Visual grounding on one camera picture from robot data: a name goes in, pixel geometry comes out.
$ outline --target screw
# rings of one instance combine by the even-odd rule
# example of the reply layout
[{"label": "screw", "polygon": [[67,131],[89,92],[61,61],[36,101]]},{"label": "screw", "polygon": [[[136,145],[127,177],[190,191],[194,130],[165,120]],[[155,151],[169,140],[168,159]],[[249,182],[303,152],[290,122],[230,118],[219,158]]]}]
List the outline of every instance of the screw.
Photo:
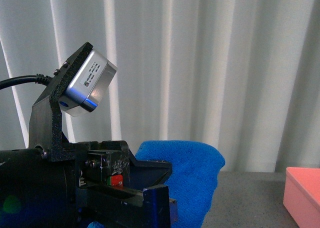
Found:
[{"label": "screw", "polygon": [[65,62],[63,63],[63,65],[62,65],[63,68],[68,68],[68,66],[69,66],[68,61],[65,61]]},{"label": "screw", "polygon": [[55,76],[57,76],[59,73],[60,73],[60,70],[59,70],[59,69],[56,69],[56,70],[53,72],[53,74],[54,74]]},{"label": "screw", "polygon": [[47,159],[48,158],[48,152],[43,150],[42,154],[41,154],[41,157],[42,157],[42,159]]}]

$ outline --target white curtain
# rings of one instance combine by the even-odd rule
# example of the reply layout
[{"label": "white curtain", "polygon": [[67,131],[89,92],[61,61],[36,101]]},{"label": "white curtain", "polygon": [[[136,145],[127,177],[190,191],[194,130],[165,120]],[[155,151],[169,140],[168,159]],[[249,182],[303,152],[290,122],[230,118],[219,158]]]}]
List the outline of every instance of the white curtain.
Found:
[{"label": "white curtain", "polygon": [[[52,75],[85,42],[118,67],[71,142],[193,140],[228,171],[320,165],[320,0],[0,0],[0,80]],[[0,149],[28,147],[44,86],[0,91]]]}]

